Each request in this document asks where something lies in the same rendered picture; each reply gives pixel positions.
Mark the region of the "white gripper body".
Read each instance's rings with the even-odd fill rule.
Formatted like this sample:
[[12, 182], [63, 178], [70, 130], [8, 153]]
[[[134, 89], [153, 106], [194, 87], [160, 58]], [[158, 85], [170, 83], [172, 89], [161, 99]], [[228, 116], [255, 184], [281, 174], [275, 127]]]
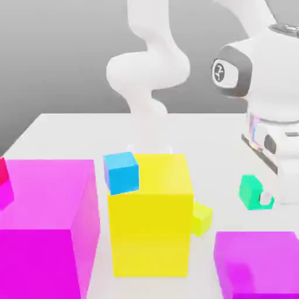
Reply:
[[249, 165], [264, 188], [281, 204], [299, 204], [299, 134], [267, 135], [264, 149], [256, 149], [241, 135], [252, 154]]

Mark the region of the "small green cube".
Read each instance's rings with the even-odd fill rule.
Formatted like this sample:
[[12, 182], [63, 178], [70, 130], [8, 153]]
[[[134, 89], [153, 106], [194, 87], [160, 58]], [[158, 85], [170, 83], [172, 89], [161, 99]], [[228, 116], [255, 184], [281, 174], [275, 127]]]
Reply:
[[242, 176], [239, 187], [239, 198], [248, 210], [271, 210], [273, 208], [273, 196], [270, 197], [270, 203], [260, 203], [262, 193], [263, 185], [255, 175]]

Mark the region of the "small yellow-green cube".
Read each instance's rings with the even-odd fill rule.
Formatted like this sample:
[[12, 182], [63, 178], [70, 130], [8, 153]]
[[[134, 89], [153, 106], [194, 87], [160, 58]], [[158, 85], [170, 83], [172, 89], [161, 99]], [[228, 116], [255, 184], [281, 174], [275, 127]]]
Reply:
[[198, 202], [194, 202], [192, 217], [192, 234], [200, 237], [211, 227], [213, 210]]

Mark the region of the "small blue cube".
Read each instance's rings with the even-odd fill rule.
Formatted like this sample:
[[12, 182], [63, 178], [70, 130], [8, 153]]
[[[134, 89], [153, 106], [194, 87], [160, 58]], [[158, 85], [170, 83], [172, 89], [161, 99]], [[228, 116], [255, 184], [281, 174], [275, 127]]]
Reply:
[[105, 182], [111, 195], [137, 191], [139, 164], [131, 152], [103, 156]]

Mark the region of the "small red cube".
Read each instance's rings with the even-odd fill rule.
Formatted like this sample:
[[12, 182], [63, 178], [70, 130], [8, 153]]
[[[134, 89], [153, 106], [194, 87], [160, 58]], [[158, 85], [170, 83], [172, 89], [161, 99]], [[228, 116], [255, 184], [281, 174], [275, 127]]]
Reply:
[[0, 157], [0, 186], [3, 185], [9, 179], [9, 173], [5, 158]]

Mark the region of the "large purple box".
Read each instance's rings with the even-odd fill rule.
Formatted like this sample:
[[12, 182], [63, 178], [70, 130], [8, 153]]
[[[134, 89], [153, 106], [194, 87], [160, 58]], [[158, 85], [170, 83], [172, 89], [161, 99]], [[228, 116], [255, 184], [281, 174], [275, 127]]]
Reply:
[[288, 231], [215, 235], [223, 299], [299, 299], [299, 238]]

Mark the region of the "large yellow box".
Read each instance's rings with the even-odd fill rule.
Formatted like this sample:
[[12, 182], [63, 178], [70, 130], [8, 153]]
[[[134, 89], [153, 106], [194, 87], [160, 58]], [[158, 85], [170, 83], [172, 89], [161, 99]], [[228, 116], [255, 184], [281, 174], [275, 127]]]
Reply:
[[113, 274], [186, 277], [194, 192], [183, 154], [137, 154], [138, 191], [108, 195]]

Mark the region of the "large magenta box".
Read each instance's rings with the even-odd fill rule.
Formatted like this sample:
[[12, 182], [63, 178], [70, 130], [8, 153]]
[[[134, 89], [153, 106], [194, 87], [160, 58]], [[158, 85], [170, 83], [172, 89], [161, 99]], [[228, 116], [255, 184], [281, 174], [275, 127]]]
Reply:
[[91, 160], [7, 161], [0, 299], [86, 299], [100, 235]]

